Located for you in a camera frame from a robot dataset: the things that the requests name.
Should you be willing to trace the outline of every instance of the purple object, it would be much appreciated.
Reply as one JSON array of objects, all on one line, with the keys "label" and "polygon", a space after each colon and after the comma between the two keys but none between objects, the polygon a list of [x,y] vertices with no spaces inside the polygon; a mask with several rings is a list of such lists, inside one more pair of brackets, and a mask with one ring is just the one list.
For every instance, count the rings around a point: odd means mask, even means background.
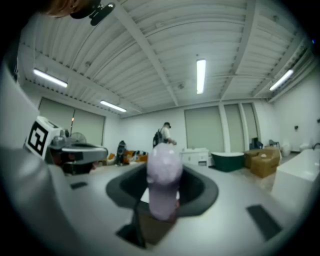
[{"label": "purple object", "polygon": [[177,207],[177,191],[183,172],[180,156],[169,144],[158,144],[149,154],[147,183],[149,209],[158,220],[168,220]]}]

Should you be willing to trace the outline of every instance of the table surface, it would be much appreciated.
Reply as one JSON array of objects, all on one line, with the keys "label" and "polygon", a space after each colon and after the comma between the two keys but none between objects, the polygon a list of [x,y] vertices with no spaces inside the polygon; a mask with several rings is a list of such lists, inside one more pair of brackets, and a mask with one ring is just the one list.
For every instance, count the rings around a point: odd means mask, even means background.
[{"label": "table surface", "polygon": [[279,165],[276,170],[313,182],[320,173],[319,161],[320,150],[307,149]]},{"label": "table surface", "polygon": [[[105,166],[91,174],[67,177],[70,184],[88,184],[72,190],[73,205],[64,193],[58,195],[59,200],[64,201],[62,207],[69,221],[101,254],[106,253],[107,248],[113,255],[150,255],[148,250],[139,249],[115,235],[131,222],[133,211],[118,207],[106,193],[110,180],[139,165],[143,163]],[[219,187],[218,198],[202,215],[179,218],[161,242],[152,248],[155,255],[194,256],[201,252],[201,255],[230,256],[262,247],[266,244],[265,239],[246,210],[252,205],[262,205],[282,227],[287,227],[293,220],[292,215],[254,184],[203,166],[185,166],[213,179]],[[81,209],[76,208],[75,201]]]}]

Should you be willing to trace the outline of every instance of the white wall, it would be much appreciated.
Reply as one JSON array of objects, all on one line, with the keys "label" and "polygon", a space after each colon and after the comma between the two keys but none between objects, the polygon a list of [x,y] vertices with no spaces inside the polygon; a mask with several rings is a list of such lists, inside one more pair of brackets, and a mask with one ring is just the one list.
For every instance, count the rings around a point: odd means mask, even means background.
[{"label": "white wall", "polygon": [[26,94],[26,96],[29,98],[29,100],[33,103],[33,105],[39,109],[40,102],[41,102],[41,95],[40,93],[35,93],[34,90],[30,90],[28,87],[21,86],[22,90]]},{"label": "white wall", "polygon": [[182,108],[121,119],[119,139],[124,140],[128,150],[151,152],[156,131],[161,129],[165,122],[171,125],[170,135],[177,142],[177,150],[187,148],[185,113]]},{"label": "white wall", "polygon": [[0,66],[0,147],[21,149],[38,114],[9,70]]},{"label": "white wall", "polygon": [[302,143],[320,142],[320,67],[274,102],[281,142],[289,142],[292,151]]},{"label": "white wall", "polygon": [[263,145],[269,145],[269,140],[279,142],[279,123],[274,106],[263,100],[253,103],[253,110],[256,117],[258,137]]},{"label": "white wall", "polygon": [[110,153],[117,153],[118,144],[120,142],[120,118],[107,116],[104,121],[103,128],[103,146]]},{"label": "white wall", "polygon": [[[273,105],[265,102],[264,100],[247,100],[242,102],[254,102],[254,109],[259,116],[258,130],[261,130],[260,135],[262,143],[268,145],[270,139],[278,141],[279,129]],[[239,103],[239,101],[233,101],[232,103],[236,104]],[[124,140],[128,150],[150,152],[153,148],[153,138],[156,131],[163,126],[164,122],[170,122],[172,127],[170,129],[171,137],[177,141],[177,151],[181,151],[183,148],[187,148],[185,109],[204,108],[210,106],[223,107],[221,103],[219,104],[217,102],[173,108],[122,119],[107,117],[105,121],[103,145],[107,147],[109,152],[115,153],[119,142]],[[223,135],[229,134],[228,126],[223,127],[223,130],[226,131]],[[225,142],[227,145],[227,147],[225,146],[225,149],[228,151],[229,148],[230,151],[229,136],[224,137],[224,139],[228,140]]]}]

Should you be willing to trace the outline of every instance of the white counter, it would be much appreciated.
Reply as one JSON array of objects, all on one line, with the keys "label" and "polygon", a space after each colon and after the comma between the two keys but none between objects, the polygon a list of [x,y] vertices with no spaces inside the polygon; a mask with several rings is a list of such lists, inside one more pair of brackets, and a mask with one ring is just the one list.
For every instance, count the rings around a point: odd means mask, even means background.
[{"label": "white counter", "polygon": [[[72,190],[70,199],[59,190],[61,193],[57,197],[64,201],[63,211],[69,216],[70,223],[92,247],[101,248],[101,252],[151,255],[150,251],[116,236],[115,233],[131,221],[133,212],[117,206],[106,193],[109,181],[139,166],[141,164],[106,166],[90,175],[67,177],[70,184],[87,183],[87,186]],[[210,168],[187,167],[214,180],[219,187],[218,198],[202,215],[179,218],[170,232],[152,248],[154,255],[193,256],[199,254],[199,250],[203,256],[248,255],[256,248],[262,248],[266,244],[264,236],[246,211],[253,205],[262,205],[283,228],[291,224],[291,214],[254,184]]]},{"label": "white counter", "polygon": [[320,150],[306,149],[278,166],[272,196],[299,215],[310,199],[313,183],[319,175]]}]

